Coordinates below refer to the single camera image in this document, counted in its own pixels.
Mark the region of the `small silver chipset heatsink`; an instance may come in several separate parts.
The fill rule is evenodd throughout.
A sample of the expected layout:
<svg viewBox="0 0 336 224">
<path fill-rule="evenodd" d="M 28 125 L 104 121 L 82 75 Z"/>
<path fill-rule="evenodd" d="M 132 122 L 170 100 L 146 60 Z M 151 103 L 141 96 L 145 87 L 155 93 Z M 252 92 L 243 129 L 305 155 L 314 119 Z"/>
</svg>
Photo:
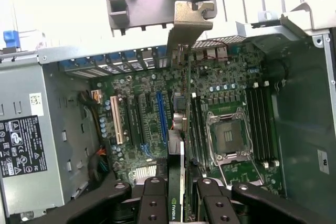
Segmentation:
<svg viewBox="0 0 336 224">
<path fill-rule="evenodd" d="M 156 165 L 143 166 L 135 169 L 135 175 L 139 182 L 143 178 L 156 176 Z"/>
</svg>

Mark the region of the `CPU socket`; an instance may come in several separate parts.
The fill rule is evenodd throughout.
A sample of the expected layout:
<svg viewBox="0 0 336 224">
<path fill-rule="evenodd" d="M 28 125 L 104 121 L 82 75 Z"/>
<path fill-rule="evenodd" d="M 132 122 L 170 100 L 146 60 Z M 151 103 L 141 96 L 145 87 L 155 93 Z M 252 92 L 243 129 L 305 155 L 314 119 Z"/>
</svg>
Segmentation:
<svg viewBox="0 0 336 224">
<path fill-rule="evenodd" d="M 209 111 L 206 132 L 209 155 L 215 166 L 251 160 L 253 142 L 242 107 L 239 106 L 231 112 Z"/>
</svg>

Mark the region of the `black expansion slot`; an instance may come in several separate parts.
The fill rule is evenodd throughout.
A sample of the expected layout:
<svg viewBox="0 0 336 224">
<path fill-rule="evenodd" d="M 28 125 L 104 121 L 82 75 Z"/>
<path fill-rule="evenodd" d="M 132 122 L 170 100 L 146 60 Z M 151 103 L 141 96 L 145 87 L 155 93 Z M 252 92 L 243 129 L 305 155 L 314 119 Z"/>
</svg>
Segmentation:
<svg viewBox="0 0 336 224">
<path fill-rule="evenodd" d="M 136 96 L 136 107 L 137 107 L 137 114 L 139 119 L 139 130 L 141 135 L 141 144 L 144 145 L 145 141 L 145 129 L 144 129 L 144 122 L 143 122 L 143 114 L 142 114 L 142 99 L 140 95 Z"/>
<path fill-rule="evenodd" d="M 129 99 L 127 97 L 124 98 L 124 102 L 125 102 L 125 109 L 126 109 L 126 115 L 127 115 L 127 124 L 129 127 L 130 142 L 131 142 L 131 145 L 134 146 L 134 129 L 133 129 L 133 122 L 132 122 Z"/>
</svg>

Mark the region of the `blue expansion slot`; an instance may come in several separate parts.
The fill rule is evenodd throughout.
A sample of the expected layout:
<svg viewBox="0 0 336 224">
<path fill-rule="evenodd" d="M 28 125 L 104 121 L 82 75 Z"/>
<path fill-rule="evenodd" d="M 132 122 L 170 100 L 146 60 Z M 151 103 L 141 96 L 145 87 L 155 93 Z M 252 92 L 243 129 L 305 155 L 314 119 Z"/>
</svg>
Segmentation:
<svg viewBox="0 0 336 224">
<path fill-rule="evenodd" d="M 162 129 L 163 143 L 167 144 L 167 121 L 165 116 L 164 99 L 162 92 L 156 93 L 157 105 L 159 110 L 160 124 Z"/>
</svg>

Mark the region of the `white expansion slot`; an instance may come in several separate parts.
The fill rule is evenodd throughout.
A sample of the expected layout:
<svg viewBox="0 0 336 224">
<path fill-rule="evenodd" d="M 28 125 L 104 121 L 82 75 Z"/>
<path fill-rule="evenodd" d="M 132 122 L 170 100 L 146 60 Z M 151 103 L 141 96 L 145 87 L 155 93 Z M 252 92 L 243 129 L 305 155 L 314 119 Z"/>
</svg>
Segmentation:
<svg viewBox="0 0 336 224">
<path fill-rule="evenodd" d="M 111 96 L 110 102 L 111 102 L 111 110 L 112 110 L 116 142 L 118 145 L 121 145 L 123 144 L 123 130 L 122 130 L 120 110 L 119 110 L 118 96 Z"/>
</svg>

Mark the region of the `open black PC case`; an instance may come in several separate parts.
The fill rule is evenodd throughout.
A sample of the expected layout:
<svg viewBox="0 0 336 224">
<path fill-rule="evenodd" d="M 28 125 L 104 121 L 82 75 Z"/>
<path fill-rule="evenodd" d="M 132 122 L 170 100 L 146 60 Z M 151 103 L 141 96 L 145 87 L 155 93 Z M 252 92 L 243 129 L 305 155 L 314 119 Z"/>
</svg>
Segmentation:
<svg viewBox="0 0 336 224">
<path fill-rule="evenodd" d="M 114 172 L 97 176 L 101 135 L 94 118 L 92 81 L 107 74 L 104 66 L 131 68 L 133 61 L 141 62 L 138 52 L 143 52 L 144 58 L 154 58 L 156 68 L 172 67 L 166 54 L 169 32 L 143 31 L 34 51 L 0 50 L 0 71 L 55 63 L 66 75 L 87 81 L 89 89 L 78 97 L 91 114 L 98 141 L 89 157 L 88 185 L 76 198 L 40 217 L 23 219 L 6 213 L 0 193 L 0 224 L 67 224 L 75 211 L 86 205 L 84 196 L 106 181 L 112 182 L 112 188 L 115 182 L 135 186 L 118 179 Z M 290 202 L 302 224 L 336 224 L 336 4 L 309 1 L 281 15 L 261 12 L 254 24 L 213 25 L 192 46 L 191 55 L 212 47 L 213 41 L 228 46 L 251 44 L 262 52 L 261 71 L 269 83 L 283 188 L 277 196 Z M 200 178 L 214 179 L 224 194 L 229 194 L 236 184 L 250 183 L 227 185 L 214 177 L 193 176 L 186 170 L 183 224 L 209 224 L 198 220 L 196 183 Z M 255 182 L 250 184 L 263 188 Z"/>
</svg>

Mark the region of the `green motherboard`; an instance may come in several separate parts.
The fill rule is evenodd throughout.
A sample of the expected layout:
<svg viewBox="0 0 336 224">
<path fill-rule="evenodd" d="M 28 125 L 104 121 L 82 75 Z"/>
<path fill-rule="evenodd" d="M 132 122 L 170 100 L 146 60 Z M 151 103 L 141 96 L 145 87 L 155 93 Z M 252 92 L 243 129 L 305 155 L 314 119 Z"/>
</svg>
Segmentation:
<svg viewBox="0 0 336 224">
<path fill-rule="evenodd" d="M 118 179 L 135 185 L 135 169 L 156 165 L 168 159 L 169 131 L 173 128 L 173 94 L 181 88 L 181 70 L 156 68 L 154 58 L 133 61 L 132 67 L 104 66 L 107 71 L 92 81 L 95 101 L 94 119 L 100 130 L 101 146 L 97 151 L 97 176 L 114 172 Z M 193 176 L 214 177 L 224 184 L 255 182 L 276 195 L 283 192 L 280 160 L 275 142 L 275 127 L 270 110 L 269 83 L 261 71 L 263 53 L 251 44 L 228 46 L 213 41 L 212 47 L 191 55 L 190 143 L 186 152 L 187 170 Z M 162 92 L 167 121 L 167 144 L 163 143 L 156 93 Z M 137 95 L 142 99 L 145 129 L 141 144 Z M 123 144 L 118 145 L 111 110 L 111 96 L 118 96 L 123 130 Z M 129 99 L 134 129 L 131 145 L 124 98 Z M 215 166 L 207 142 L 206 117 L 242 107 L 246 113 L 253 155 L 250 161 Z"/>
</svg>

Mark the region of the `gray power supply unit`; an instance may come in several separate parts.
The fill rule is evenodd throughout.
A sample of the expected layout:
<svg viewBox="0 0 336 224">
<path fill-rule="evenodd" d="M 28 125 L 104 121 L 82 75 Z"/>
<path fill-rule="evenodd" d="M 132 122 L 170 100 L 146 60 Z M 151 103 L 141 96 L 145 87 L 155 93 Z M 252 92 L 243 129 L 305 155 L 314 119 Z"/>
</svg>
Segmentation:
<svg viewBox="0 0 336 224">
<path fill-rule="evenodd" d="M 85 80 L 55 63 L 0 71 L 0 193 L 9 216 L 37 218 L 87 187 L 96 130 Z"/>
</svg>

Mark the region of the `blue case latch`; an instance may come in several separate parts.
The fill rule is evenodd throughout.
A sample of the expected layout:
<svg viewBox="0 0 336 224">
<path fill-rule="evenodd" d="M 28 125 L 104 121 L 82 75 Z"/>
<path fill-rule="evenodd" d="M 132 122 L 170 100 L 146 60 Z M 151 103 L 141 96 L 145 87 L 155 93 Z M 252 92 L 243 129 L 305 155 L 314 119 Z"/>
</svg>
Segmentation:
<svg viewBox="0 0 336 224">
<path fill-rule="evenodd" d="M 3 39 L 6 48 L 20 48 L 19 32 L 16 30 L 3 31 Z"/>
</svg>

